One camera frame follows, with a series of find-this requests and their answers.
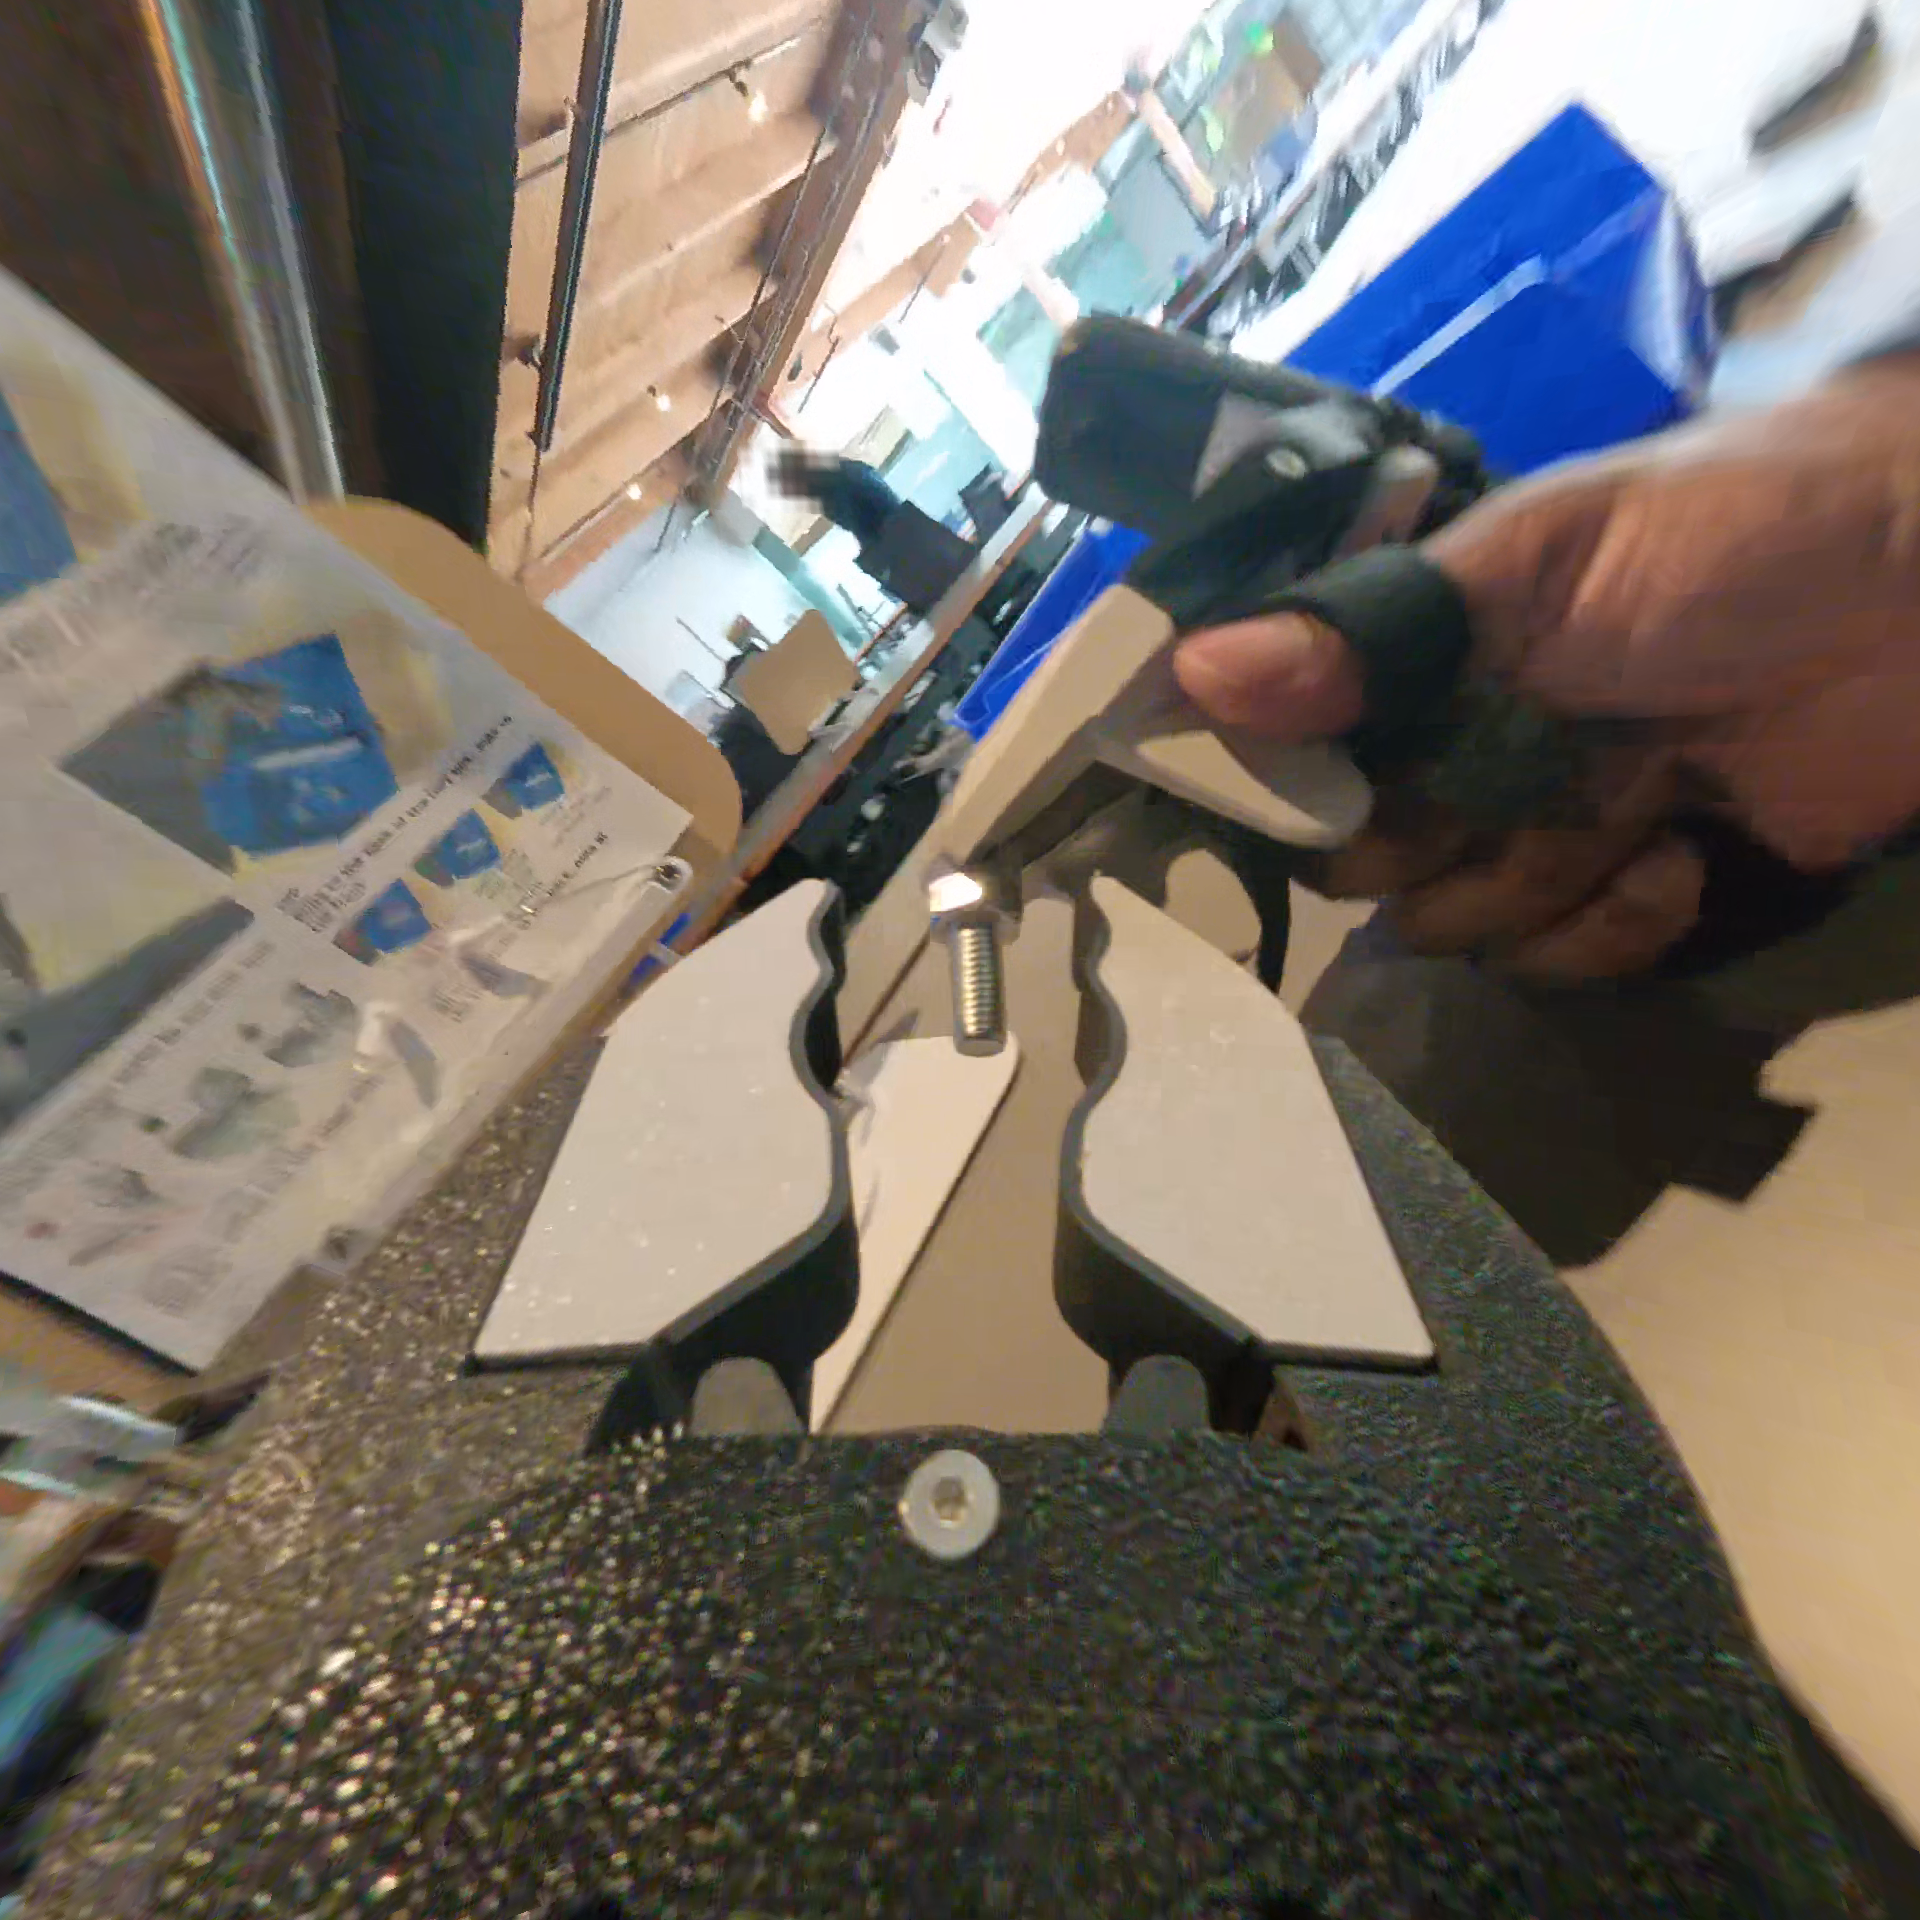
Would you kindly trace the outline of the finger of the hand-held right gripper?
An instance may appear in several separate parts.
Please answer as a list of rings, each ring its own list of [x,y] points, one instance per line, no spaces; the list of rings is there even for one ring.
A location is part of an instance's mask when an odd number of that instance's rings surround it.
[[[1114,769],[1301,852],[1345,845],[1375,805],[1371,784],[1342,748],[1218,731],[1193,714],[1115,722]]]
[[[1121,697],[1163,666],[1173,619],[1105,588],[971,746],[929,828],[929,890],[1067,883],[1114,836],[1136,777],[1100,757]]]

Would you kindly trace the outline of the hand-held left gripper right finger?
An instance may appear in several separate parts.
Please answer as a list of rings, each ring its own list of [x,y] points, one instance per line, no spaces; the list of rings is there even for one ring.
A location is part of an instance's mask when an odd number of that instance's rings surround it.
[[[1254,971],[1115,876],[1073,917],[1081,1091],[1054,1297],[1121,1377],[1418,1376],[1436,1346],[1308,1036]]]

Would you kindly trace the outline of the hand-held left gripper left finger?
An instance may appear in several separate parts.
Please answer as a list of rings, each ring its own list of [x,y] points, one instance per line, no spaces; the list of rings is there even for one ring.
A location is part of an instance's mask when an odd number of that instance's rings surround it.
[[[623,1363],[667,1417],[754,1363],[808,1425],[858,1297],[838,1100],[846,911],[792,883],[611,1022],[473,1336],[471,1373]]]

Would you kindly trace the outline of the silver hex bolt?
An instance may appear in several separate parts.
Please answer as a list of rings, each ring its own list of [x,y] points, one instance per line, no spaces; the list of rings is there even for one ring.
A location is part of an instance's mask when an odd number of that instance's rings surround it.
[[[967,1058],[992,1058],[1009,1037],[1005,1014],[1004,950],[1017,937],[1015,923],[960,923],[929,939],[946,956],[951,1005],[951,1044]]]

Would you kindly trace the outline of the blue plastic bin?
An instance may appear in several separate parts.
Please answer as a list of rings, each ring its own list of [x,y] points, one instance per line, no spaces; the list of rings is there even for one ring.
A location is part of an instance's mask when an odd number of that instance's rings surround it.
[[[1178,628],[1332,562],[1389,454],[1436,480],[1426,537],[1500,483],[1686,419],[1716,357],[1667,185],[1567,106],[1274,363],[1105,314],[1067,328],[1034,477],[1087,516],[961,697],[980,741],[1114,586]]]

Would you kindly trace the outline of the person's right hand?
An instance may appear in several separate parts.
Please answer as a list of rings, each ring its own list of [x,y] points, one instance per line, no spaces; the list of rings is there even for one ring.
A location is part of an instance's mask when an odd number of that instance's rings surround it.
[[[1605,738],[1554,821],[1480,834],[1383,789],[1308,867],[1323,897],[1383,901],[1411,951],[1643,974],[1702,917],[1686,809],[1812,876],[1913,825],[1915,346],[1496,492],[1424,549],[1472,668]]]

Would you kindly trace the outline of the black computer monitor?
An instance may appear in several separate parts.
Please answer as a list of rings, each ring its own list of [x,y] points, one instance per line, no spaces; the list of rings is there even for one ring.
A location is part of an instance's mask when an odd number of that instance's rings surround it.
[[[860,542],[855,564],[887,597],[923,617],[977,555],[971,539],[918,503],[898,499],[878,521],[874,537]]]

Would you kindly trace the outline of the white mat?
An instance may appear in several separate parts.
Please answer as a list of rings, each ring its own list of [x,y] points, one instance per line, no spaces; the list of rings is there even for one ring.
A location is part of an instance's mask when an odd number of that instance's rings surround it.
[[[963,1054],[947,1036],[889,1036],[841,1075],[858,1251],[852,1316],[811,1367],[811,1424],[836,1424],[953,1190],[1011,1090],[1015,1037]]]

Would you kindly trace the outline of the black ceiling pipe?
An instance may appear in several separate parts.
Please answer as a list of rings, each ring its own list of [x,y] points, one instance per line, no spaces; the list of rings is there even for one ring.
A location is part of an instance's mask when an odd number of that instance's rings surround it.
[[[536,463],[551,449],[562,409],[564,370],[579,298],[597,167],[607,129],[615,69],[621,1],[588,1],[584,41],[574,87],[555,224],[553,263],[547,281],[537,347],[537,393],[531,421]]]

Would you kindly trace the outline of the silver metal pole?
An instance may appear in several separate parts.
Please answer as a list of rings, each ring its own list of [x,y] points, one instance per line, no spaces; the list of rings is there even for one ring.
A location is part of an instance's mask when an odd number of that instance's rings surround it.
[[[316,285],[257,1],[141,1],[140,29],[198,246],[270,465],[296,501],[345,495]]]

